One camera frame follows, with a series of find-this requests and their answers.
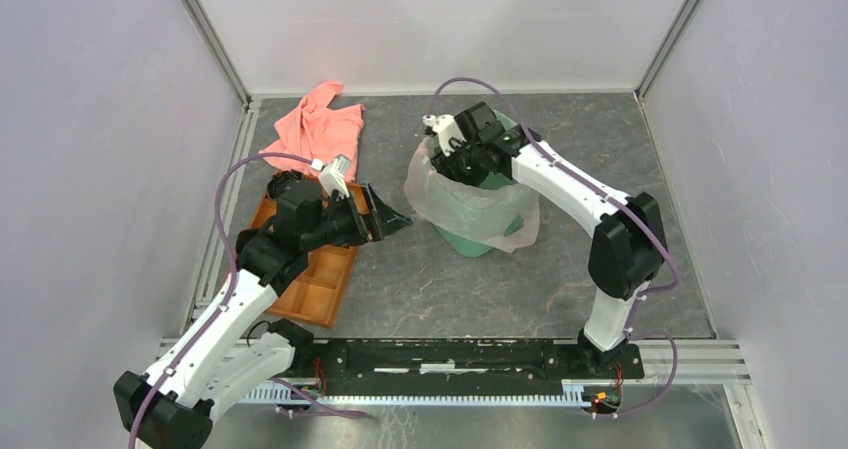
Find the green plastic trash bin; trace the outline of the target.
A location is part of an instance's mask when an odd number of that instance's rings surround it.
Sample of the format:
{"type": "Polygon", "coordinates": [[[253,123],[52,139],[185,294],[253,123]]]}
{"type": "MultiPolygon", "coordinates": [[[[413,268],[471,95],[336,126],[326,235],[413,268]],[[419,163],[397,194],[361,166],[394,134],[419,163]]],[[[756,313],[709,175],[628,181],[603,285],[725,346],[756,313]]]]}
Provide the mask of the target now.
{"type": "Polygon", "coordinates": [[[535,241],[538,197],[512,180],[511,157],[525,137],[511,119],[478,103],[440,116],[432,130],[428,196],[435,225],[461,255],[512,252],[535,241]]]}

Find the pink plastic trash bag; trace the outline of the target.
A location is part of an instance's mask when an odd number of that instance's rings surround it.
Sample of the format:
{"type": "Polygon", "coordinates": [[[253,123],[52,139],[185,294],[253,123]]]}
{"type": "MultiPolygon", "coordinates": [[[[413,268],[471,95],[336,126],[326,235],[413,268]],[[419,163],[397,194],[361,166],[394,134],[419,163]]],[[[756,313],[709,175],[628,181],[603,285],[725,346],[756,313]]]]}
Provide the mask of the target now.
{"type": "Polygon", "coordinates": [[[498,174],[478,187],[452,181],[431,165],[432,152],[432,143],[419,143],[408,165],[404,193],[417,216],[433,224],[457,252],[478,257],[491,249],[512,253],[536,243],[537,192],[498,174]]]}

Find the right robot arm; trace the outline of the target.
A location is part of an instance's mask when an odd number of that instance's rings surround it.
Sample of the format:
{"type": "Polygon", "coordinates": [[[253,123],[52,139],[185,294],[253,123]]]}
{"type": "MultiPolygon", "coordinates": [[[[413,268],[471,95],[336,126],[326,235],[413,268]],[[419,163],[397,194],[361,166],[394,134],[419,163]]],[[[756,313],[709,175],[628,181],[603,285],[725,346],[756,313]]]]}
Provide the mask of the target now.
{"type": "Polygon", "coordinates": [[[606,375],[617,365],[637,296],[669,255],[656,199],[601,183],[532,130],[507,126],[484,102],[456,115],[428,114],[422,122],[436,143],[431,161],[439,174],[471,186],[503,176],[555,204],[590,236],[588,273],[596,293],[577,361],[591,377],[606,375]]]}

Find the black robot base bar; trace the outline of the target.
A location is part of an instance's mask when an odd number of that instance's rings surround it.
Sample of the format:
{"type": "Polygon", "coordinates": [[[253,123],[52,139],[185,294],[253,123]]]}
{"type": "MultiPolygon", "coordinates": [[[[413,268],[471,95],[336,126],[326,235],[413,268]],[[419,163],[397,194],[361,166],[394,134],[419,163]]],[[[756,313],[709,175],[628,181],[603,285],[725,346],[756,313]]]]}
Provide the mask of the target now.
{"type": "Polygon", "coordinates": [[[327,396],[553,396],[564,384],[611,387],[645,370],[630,343],[597,356],[550,338],[330,338],[297,348],[283,374],[318,379],[327,396]]]}

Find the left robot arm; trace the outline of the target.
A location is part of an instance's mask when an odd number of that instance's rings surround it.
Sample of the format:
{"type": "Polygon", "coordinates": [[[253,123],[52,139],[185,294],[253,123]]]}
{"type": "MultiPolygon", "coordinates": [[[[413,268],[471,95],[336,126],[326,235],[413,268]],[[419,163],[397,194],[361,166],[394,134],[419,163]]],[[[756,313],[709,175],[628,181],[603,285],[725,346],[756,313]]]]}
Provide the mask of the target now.
{"type": "Polygon", "coordinates": [[[361,212],[346,190],[325,192],[313,180],[291,183],[262,226],[241,233],[231,273],[202,315],[143,373],[127,371],[114,385],[129,447],[200,448],[214,424],[252,390],[285,371],[306,374],[313,348],[279,333],[263,335],[228,359],[229,350],[259,315],[306,271],[311,252],[325,246],[382,241],[411,225],[370,185],[361,212]]]}

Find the orange wooden divided tray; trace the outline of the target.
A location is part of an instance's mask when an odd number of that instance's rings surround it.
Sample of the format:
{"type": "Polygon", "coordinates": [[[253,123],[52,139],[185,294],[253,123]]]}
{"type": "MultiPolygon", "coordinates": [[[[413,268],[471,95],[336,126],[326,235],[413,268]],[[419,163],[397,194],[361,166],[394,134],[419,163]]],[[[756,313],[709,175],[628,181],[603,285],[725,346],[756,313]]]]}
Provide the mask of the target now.
{"type": "MultiPolygon", "coordinates": [[[[358,209],[365,208],[361,186],[347,183],[358,209]]],[[[259,229],[276,214],[276,204],[265,194],[253,215],[249,229],[259,229]]],[[[263,315],[289,319],[326,329],[335,325],[337,313],[348,286],[359,247],[324,246],[309,254],[306,270],[286,289],[263,315]]]]}

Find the black grey rolled tie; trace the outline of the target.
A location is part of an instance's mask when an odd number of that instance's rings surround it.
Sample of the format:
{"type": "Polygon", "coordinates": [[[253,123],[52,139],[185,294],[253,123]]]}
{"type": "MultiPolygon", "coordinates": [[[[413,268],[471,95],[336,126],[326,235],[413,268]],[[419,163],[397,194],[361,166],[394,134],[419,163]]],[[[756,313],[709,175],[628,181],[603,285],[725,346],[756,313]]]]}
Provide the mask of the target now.
{"type": "Polygon", "coordinates": [[[275,200],[293,184],[304,179],[304,174],[296,170],[277,171],[266,185],[266,196],[275,200]]]}

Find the salmon pink cloth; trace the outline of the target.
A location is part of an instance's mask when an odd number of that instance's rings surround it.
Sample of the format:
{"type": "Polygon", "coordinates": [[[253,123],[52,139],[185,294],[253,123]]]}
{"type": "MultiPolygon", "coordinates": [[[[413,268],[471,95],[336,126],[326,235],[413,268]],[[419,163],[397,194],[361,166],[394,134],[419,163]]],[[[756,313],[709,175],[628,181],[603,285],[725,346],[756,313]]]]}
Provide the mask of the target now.
{"type": "Polygon", "coordinates": [[[359,136],[365,126],[364,106],[339,109],[330,103],[343,92],[338,81],[326,81],[304,96],[298,105],[274,123],[278,139],[261,149],[272,167],[310,174],[311,161],[327,162],[337,155],[351,160],[345,180],[353,182],[358,168],[359,136]]]}

